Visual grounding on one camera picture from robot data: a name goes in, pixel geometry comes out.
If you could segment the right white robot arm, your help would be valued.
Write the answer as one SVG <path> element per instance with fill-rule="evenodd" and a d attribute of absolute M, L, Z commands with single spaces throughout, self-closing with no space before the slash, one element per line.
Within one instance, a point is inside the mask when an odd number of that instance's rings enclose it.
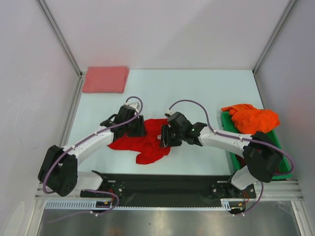
<path fill-rule="evenodd" d="M 161 128 L 160 146 L 179 147 L 183 142 L 223 149 L 244 159 L 245 166 L 236 170 L 228 181 L 227 192 L 232 197 L 239 197 L 255 182 L 270 183 L 283 159 L 265 133 L 244 135 L 215 130 L 202 122 L 192 124 L 182 113 L 175 112 Z"/>

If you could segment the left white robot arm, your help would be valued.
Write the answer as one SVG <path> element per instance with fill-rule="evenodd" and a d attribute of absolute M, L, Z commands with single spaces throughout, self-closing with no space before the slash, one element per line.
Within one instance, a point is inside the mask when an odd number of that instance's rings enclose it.
<path fill-rule="evenodd" d="M 78 167 L 96 151 L 122 137 L 145 136 L 141 110 L 138 102 L 125 103 L 91 135 L 73 145 L 49 147 L 38 173 L 43 192 L 65 197 L 73 191 L 91 190 L 98 197 L 105 196 L 108 184 L 104 176 L 97 171 L 80 172 Z"/>

